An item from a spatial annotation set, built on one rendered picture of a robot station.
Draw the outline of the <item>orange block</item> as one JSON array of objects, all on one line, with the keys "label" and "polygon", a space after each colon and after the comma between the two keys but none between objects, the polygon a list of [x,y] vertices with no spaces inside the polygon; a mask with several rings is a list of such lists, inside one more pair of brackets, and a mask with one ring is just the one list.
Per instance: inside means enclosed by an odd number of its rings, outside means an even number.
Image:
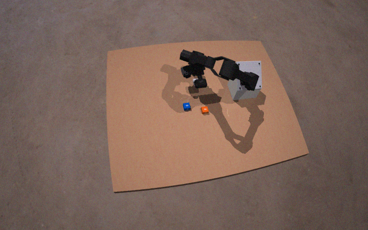
[{"label": "orange block", "polygon": [[208,114],[209,110],[208,110],[208,107],[205,106],[205,107],[201,107],[201,111],[202,111],[202,114]]}]

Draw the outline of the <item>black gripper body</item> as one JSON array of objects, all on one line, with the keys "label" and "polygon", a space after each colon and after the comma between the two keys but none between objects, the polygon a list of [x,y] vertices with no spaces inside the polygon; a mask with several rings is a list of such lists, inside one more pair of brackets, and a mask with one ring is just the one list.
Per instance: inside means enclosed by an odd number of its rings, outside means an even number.
[{"label": "black gripper body", "polygon": [[204,70],[206,70],[205,67],[198,69],[198,68],[193,68],[194,69],[194,73],[195,76],[198,77],[198,79],[196,79],[195,82],[195,88],[199,89],[199,88],[206,88],[207,87],[207,81],[205,79],[202,78],[202,75],[204,75]]}]

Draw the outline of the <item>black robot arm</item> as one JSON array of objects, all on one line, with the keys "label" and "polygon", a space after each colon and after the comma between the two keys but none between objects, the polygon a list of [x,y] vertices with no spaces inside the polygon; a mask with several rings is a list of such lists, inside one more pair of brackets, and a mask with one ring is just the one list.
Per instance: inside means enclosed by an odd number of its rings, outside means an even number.
[{"label": "black robot arm", "polygon": [[[213,69],[214,64],[218,60],[224,60],[219,72],[219,75],[217,72]],[[189,65],[184,66],[181,68],[182,75],[185,78],[190,78],[191,75],[195,76],[194,69],[198,68],[201,69],[203,67],[209,68],[215,76],[218,76],[225,80],[240,80],[240,85],[245,85],[244,87],[247,88],[247,90],[254,91],[255,87],[258,82],[259,76],[252,72],[242,72],[239,69],[239,65],[235,63],[234,60],[220,56],[220,57],[206,57],[204,53],[200,53],[197,51],[186,51],[183,49],[183,51],[180,53],[180,60],[188,62]]]}]

